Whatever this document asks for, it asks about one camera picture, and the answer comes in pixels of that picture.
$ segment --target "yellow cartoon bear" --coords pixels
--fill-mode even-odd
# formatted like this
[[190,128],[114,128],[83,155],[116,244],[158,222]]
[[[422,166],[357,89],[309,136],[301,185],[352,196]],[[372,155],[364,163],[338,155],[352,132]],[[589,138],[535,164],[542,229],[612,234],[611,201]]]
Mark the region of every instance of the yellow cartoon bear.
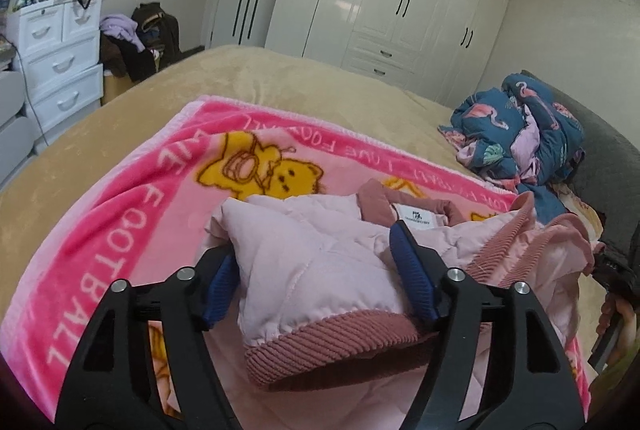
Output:
[[251,132],[231,132],[225,134],[220,158],[207,164],[197,180],[203,186],[229,190],[241,201],[256,194],[278,199],[317,194],[322,169],[313,163],[283,158],[287,152],[295,149],[262,146]]

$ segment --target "pile of clothes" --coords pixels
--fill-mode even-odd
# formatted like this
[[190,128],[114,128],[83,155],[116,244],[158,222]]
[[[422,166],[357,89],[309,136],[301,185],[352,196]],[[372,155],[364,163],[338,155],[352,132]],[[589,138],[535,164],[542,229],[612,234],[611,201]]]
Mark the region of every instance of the pile of clothes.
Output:
[[100,63],[117,78],[142,82],[183,58],[178,21],[158,2],[140,4],[131,18],[107,15],[100,31]]
[[547,185],[566,181],[584,158],[582,126],[533,76],[511,74],[502,89],[476,92],[440,132],[458,161],[485,180],[517,193],[532,191],[545,224],[566,212]]

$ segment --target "black electrical cable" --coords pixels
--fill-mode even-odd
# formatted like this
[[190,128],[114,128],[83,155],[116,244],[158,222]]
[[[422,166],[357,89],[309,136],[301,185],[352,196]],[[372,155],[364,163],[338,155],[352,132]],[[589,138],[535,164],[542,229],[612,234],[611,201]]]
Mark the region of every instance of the black electrical cable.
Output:
[[3,38],[4,40],[6,40],[9,43],[9,45],[15,49],[15,55],[18,58],[18,61],[20,62],[20,69],[22,70],[22,79],[24,80],[24,94],[27,97],[27,102],[29,103],[31,110],[33,111],[33,116],[35,117],[36,122],[38,123],[38,128],[40,129],[40,133],[42,134],[42,140],[44,141],[45,145],[49,146],[49,142],[47,141],[47,138],[44,136],[44,129],[42,127],[42,124],[40,123],[40,118],[38,118],[36,109],[33,107],[33,103],[31,103],[31,97],[29,96],[29,86],[27,85],[27,73],[24,70],[24,64],[22,63],[22,56],[20,55],[20,51],[18,51],[18,47],[13,42],[8,40],[4,36],[0,35],[0,38]]

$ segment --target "white plastic drawer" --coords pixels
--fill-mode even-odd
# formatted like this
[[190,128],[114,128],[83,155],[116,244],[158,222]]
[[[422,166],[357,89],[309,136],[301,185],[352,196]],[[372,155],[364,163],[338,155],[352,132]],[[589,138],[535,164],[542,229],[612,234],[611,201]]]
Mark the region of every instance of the white plastic drawer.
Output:
[[34,102],[41,100],[53,87],[59,87],[70,76],[98,63],[100,33],[64,42],[58,49],[38,53],[24,63],[25,79]]
[[342,68],[350,73],[370,76],[389,85],[404,88],[406,71],[387,63],[362,57],[358,52],[347,51]]
[[0,125],[14,117],[24,105],[24,80],[20,73],[0,72]]
[[0,130],[0,182],[4,181],[20,165],[33,149],[31,120],[19,116]]
[[19,53],[30,56],[62,42],[62,6],[53,6],[17,18]]
[[91,0],[88,9],[83,9],[77,1],[65,4],[63,41],[98,31],[100,29],[100,5],[102,0]]
[[358,33],[351,36],[349,49],[411,72],[415,70],[420,56],[418,52],[405,50],[388,42],[381,42]]
[[45,133],[102,97],[102,65],[78,74],[64,87],[33,106]]

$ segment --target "drawer handle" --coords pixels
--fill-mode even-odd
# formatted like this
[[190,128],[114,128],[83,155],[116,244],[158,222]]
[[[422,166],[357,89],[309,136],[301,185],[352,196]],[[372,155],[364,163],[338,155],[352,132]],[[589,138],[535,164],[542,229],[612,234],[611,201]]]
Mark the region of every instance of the drawer handle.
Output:
[[76,23],[77,23],[78,25],[84,25],[84,24],[86,24],[87,22],[89,22],[89,19],[90,19],[90,18],[91,18],[91,15],[88,15],[88,14],[86,14],[86,15],[82,15],[82,16],[79,16],[78,18],[76,18]]
[[70,98],[67,98],[66,100],[60,100],[58,102],[58,108],[63,112],[68,111],[70,108],[74,107],[76,101],[78,100],[78,96],[80,96],[80,93],[76,90]]
[[76,57],[72,56],[71,58],[68,58],[64,62],[57,62],[53,64],[52,65],[53,70],[56,71],[57,73],[66,73],[71,68],[71,65],[74,63],[75,59]]
[[51,26],[47,25],[42,29],[38,29],[37,31],[32,31],[31,35],[36,39],[40,39],[40,38],[43,38],[43,36],[46,35],[49,31],[51,31]]

